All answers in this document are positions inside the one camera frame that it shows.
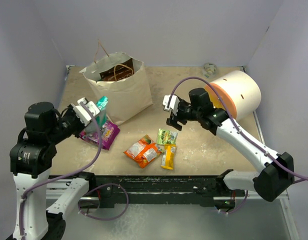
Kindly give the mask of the small green snack packet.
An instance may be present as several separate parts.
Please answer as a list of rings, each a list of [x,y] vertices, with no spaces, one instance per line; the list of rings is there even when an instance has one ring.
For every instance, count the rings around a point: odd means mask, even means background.
[[[159,128],[156,143],[158,145],[174,145],[177,137],[177,132]]]

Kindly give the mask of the yellow snack bar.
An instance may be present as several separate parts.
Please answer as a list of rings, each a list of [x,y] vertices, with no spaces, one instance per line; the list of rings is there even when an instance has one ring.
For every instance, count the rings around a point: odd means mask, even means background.
[[[175,144],[166,144],[164,145],[164,152],[161,160],[161,167],[166,170],[174,169],[174,158],[177,150]]]

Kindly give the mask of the teal snack packet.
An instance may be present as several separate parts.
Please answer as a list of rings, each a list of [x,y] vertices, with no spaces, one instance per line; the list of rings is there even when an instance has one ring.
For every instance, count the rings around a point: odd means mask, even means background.
[[[107,112],[106,107],[108,104],[108,98],[106,96],[102,96],[95,105],[100,110],[100,113],[98,116],[95,117],[95,120],[97,122],[97,125],[99,128],[101,128],[105,122],[107,121]],[[96,125],[91,122],[84,130],[87,134],[94,133],[97,131]]]

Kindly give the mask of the purple candy bag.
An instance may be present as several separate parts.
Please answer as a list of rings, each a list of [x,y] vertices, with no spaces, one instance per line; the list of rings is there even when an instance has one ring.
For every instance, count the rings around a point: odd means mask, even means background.
[[[107,120],[100,129],[101,138],[99,138],[97,132],[87,134],[85,131],[82,131],[79,137],[83,141],[94,146],[98,146],[99,143],[101,143],[104,150],[109,150],[120,131],[121,130],[116,124]]]

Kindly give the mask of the orange snack bag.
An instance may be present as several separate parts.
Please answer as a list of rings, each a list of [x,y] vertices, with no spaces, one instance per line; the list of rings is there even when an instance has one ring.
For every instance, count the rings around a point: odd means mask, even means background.
[[[143,169],[162,154],[163,149],[146,134],[123,153]]]

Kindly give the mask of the brown paper bag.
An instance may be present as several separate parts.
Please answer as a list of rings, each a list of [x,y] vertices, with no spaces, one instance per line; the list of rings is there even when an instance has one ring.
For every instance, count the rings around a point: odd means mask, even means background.
[[[98,81],[100,73],[132,58],[134,74],[119,81]],[[145,65],[125,52],[106,53],[104,57],[81,70],[95,96],[108,98],[107,116],[121,125],[153,104]]]

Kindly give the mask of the brown m&m's bag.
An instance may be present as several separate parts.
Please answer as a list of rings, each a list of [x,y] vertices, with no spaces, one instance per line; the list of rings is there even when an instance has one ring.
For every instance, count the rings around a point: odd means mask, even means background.
[[[98,82],[117,82],[128,77],[131,77],[135,73],[133,59],[130,58],[123,63],[118,63],[109,70],[105,70],[99,73],[100,79]]]

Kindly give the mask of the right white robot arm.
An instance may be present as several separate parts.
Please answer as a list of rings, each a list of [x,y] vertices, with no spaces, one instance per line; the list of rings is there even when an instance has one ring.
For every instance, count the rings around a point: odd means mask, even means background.
[[[227,196],[233,190],[254,191],[264,200],[273,202],[294,183],[291,174],[294,159],[289,153],[280,154],[250,135],[224,109],[214,107],[205,89],[195,88],[188,95],[189,102],[177,95],[164,96],[164,110],[170,113],[166,124],[180,131],[188,121],[198,122],[203,129],[233,146],[256,170],[230,169],[219,175],[216,190],[220,195]]]

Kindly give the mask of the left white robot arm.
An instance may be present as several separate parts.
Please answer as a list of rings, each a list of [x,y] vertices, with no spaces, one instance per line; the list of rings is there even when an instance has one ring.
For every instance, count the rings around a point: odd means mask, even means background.
[[[56,146],[70,136],[78,137],[88,126],[96,126],[100,109],[86,98],[70,104],[61,114],[50,102],[32,104],[24,115],[26,127],[10,150],[10,171],[16,187],[16,223],[11,240],[60,240],[66,218],[80,198],[97,191],[96,177],[84,169],[64,176],[70,185],[54,205],[46,207],[47,184],[61,180],[50,178]]]

